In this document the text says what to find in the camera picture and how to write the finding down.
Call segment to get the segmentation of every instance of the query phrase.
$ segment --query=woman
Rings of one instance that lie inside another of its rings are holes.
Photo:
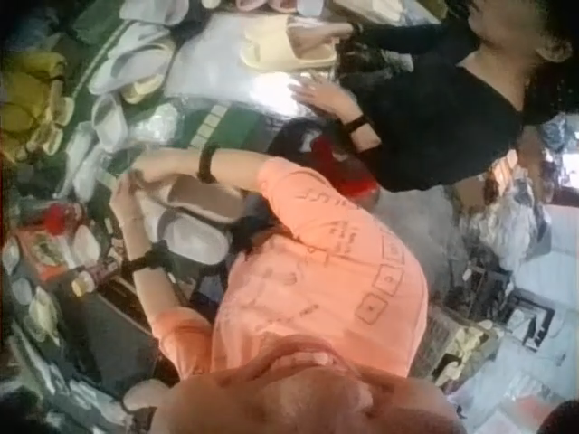
[[[297,52],[331,38],[414,56],[390,80],[315,77],[295,98],[337,117],[387,190],[453,184],[484,173],[523,125],[579,108],[579,26],[565,0],[474,0],[469,27],[327,24],[292,28]]]

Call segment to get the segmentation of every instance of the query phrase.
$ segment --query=person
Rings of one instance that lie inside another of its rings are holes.
[[[240,150],[140,156],[110,201],[130,261],[151,250],[138,197],[198,167],[262,194],[281,226],[237,258],[213,326],[179,306],[161,268],[135,270],[152,333],[181,379],[157,397],[151,432],[464,432],[437,388],[407,378],[426,324],[418,262],[315,171]]]
[[[344,88],[318,76],[295,99],[337,118],[359,158],[393,192],[484,173],[524,125],[579,108],[579,28],[565,0],[473,0],[468,25],[291,27],[297,53],[333,38],[413,56],[413,71]]]
[[[579,401],[566,401],[557,406],[541,424],[537,434],[571,434],[579,426]]]

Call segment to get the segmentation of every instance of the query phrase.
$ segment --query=orange shirt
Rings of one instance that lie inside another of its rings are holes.
[[[182,378],[238,367],[285,335],[313,335],[354,363],[406,376],[426,325],[418,261],[318,173],[280,158],[261,194],[288,230],[235,261],[213,329],[179,307],[152,321]]]

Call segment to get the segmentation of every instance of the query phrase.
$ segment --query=slipper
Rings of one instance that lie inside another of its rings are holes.
[[[297,0],[268,0],[270,8],[282,14],[293,14],[297,8]]]
[[[26,278],[19,278],[10,285],[14,299],[22,306],[28,306],[33,301],[33,287]]]
[[[92,267],[99,263],[100,245],[88,226],[82,224],[74,232],[72,251],[83,267]]]
[[[125,86],[120,90],[120,95],[128,104],[138,104],[147,96],[155,93],[163,83],[165,76],[162,74],[154,75],[143,80],[135,81],[133,84]]]
[[[189,12],[189,0],[125,0],[119,16],[123,20],[176,25]]]
[[[208,266],[221,263],[227,256],[229,241],[213,226],[192,215],[168,210],[142,192],[138,192],[138,200],[151,242],[164,240],[173,253]]]
[[[298,0],[298,12],[303,16],[321,16],[324,12],[324,0]]]
[[[137,411],[147,407],[158,407],[169,387],[163,382],[151,379],[138,382],[131,387],[123,396],[123,405],[128,411]]]
[[[292,26],[292,24],[288,23],[288,17],[284,14],[275,14],[263,18],[257,18],[252,20],[252,23],[245,29],[243,35],[248,41],[259,42],[261,38],[270,33],[277,32],[284,25],[287,25],[288,27]]]
[[[259,41],[248,41],[242,46],[242,61],[260,71],[295,71],[332,66],[337,59],[336,49],[329,44],[297,57],[291,47],[286,24],[263,35]]]
[[[41,124],[26,143],[26,151],[32,154],[42,149],[48,156],[53,156],[61,148],[63,133],[52,122]]]
[[[48,123],[54,123],[59,127],[66,127],[71,122],[74,114],[74,99],[71,97],[58,97],[55,101],[46,106],[44,119]]]
[[[250,12],[259,9],[268,3],[268,0],[235,0],[237,9],[242,12]]]
[[[20,246],[16,237],[10,237],[2,248],[2,265],[10,276],[20,263]]]
[[[243,196],[239,190],[221,184],[204,184],[194,176],[174,177],[148,194],[167,208],[180,208],[212,222],[231,224],[243,214]]]
[[[108,54],[109,59],[119,57],[126,52],[133,52],[169,35],[169,31],[159,24],[133,23],[120,36]]]
[[[201,4],[205,9],[217,9],[221,4],[221,0],[201,0]]]
[[[119,97],[110,93],[98,97],[92,105],[91,120],[100,144],[108,153],[125,147],[128,127]]]
[[[54,114],[54,123],[59,127],[69,125],[74,114],[74,99],[71,97],[62,97]]]
[[[171,55],[173,55],[176,47],[175,43],[169,38],[152,43],[151,45],[167,50],[168,52],[171,52]],[[151,77],[146,77],[142,80],[137,80],[121,89],[120,95],[127,103],[138,104],[147,96],[157,92],[161,86],[163,86],[165,78],[166,74],[157,74]]]
[[[36,294],[28,307],[28,315],[40,330],[59,344],[58,313],[51,296],[43,288],[36,287]]]
[[[104,95],[153,75],[165,76],[172,58],[172,51],[149,44],[108,59],[92,76],[89,92],[93,95]]]
[[[81,167],[72,179],[74,193],[82,203],[87,203],[92,199],[97,186],[97,173],[101,170],[101,164],[108,156],[109,153],[100,143],[97,143],[84,158]]]
[[[90,122],[81,122],[72,133],[66,146],[66,173],[62,187],[54,195],[55,199],[64,199],[72,190],[72,181],[78,173],[84,157],[89,153],[90,146],[95,142],[96,135]]]

